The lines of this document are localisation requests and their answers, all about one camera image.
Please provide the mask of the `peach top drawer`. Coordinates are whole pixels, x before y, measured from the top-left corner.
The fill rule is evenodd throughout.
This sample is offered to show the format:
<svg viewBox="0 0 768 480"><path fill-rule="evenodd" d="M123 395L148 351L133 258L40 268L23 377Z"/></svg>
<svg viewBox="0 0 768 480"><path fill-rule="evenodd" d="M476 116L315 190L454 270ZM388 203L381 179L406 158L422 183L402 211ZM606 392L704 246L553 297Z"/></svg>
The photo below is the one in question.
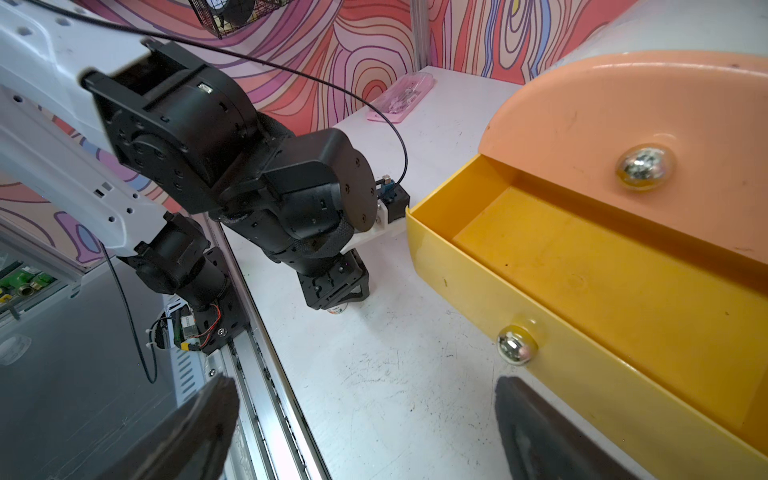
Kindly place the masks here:
<svg viewBox="0 0 768 480"><path fill-rule="evenodd" d="M767 259L767 61L649 51L576 61L506 101L482 155L757 262Z"/></svg>

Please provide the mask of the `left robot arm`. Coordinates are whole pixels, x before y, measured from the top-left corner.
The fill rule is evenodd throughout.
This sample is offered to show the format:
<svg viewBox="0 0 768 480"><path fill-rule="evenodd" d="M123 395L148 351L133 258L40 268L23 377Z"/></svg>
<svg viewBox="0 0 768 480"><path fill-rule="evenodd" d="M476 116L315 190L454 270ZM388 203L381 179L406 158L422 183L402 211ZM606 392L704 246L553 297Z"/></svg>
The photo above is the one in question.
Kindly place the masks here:
<svg viewBox="0 0 768 480"><path fill-rule="evenodd" d="M66 1L2 3L1 90L3 168L150 289L203 309L230 291L205 214L293 269L309 307L367 298L350 241L373 227L377 188L344 132L294 135L181 42Z"/></svg>

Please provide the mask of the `yellow drawer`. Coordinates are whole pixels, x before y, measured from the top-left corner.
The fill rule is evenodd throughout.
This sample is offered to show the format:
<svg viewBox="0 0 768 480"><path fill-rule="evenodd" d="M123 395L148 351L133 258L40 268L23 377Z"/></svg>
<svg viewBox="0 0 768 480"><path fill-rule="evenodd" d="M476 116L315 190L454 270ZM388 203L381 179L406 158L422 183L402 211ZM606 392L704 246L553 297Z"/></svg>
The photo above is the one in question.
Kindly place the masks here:
<svg viewBox="0 0 768 480"><path fill-rule="evenodd" d="M660 479L767 475L767 268L478 156L407 213L418 275Z"/></svg>

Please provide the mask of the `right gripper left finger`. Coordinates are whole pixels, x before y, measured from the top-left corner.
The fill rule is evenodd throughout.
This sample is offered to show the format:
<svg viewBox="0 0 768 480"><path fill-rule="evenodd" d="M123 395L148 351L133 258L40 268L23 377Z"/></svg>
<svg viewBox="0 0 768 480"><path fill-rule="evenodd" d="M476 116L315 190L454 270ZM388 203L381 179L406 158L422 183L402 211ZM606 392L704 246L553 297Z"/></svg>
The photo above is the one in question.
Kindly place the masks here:
<svg viewBox="0 0 768 480"><path fill-rule="evenodd" d="M143 437L101 479L218 479L239 414L236 382L214 376Z"/></svg>

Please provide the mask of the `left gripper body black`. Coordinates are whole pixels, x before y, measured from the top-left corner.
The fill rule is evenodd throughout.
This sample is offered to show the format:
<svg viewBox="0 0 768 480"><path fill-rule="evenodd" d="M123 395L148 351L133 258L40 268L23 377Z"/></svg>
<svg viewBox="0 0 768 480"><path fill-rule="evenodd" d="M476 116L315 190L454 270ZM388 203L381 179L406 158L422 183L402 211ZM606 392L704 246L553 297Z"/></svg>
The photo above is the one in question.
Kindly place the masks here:
<svg viewBox="0 0 768 480"><path fill-rule="evenodd" d="M221 221L276 263L315 277L375 222L372 179L247 179L221 191Z"/></svg>

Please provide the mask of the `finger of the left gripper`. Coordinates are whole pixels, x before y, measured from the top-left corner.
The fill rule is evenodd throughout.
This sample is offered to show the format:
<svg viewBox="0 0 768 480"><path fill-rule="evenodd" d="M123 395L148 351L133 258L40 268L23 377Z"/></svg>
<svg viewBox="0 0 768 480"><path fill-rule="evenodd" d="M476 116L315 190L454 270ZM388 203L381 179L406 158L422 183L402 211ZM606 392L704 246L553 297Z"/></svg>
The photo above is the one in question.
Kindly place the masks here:
<svg viewBox="0 0 768 480"><path fill-rule="evenodd" d="M356 249L338 255L322 274L298 274L298 279L307 306L314 310L362 302L370 295L369 272Z"/></svg>

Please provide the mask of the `white round drawer cabinet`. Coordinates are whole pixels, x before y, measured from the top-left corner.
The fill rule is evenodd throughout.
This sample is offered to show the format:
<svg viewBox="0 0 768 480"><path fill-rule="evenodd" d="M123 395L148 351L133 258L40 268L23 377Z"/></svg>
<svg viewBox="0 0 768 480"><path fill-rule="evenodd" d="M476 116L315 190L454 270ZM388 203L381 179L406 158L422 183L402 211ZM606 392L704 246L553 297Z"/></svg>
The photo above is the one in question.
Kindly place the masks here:
<svg viewBox="0 0 768 480"><path fill-rule="evenodd" d="M608 54L708 51L767 55L765 1L638 1L558 60Z"/></svg>

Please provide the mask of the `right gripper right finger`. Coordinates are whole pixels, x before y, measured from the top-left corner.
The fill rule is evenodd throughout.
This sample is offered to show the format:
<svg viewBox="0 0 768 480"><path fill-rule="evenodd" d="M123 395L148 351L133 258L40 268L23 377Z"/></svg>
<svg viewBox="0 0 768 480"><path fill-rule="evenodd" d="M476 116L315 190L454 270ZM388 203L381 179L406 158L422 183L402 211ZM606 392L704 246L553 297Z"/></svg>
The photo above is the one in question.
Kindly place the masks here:
<svg viewBox="0 0 768 480"><path fill-rule="evenodd" d="M494 409L514 479L634 479L518 377L501 377Z"/></svg>

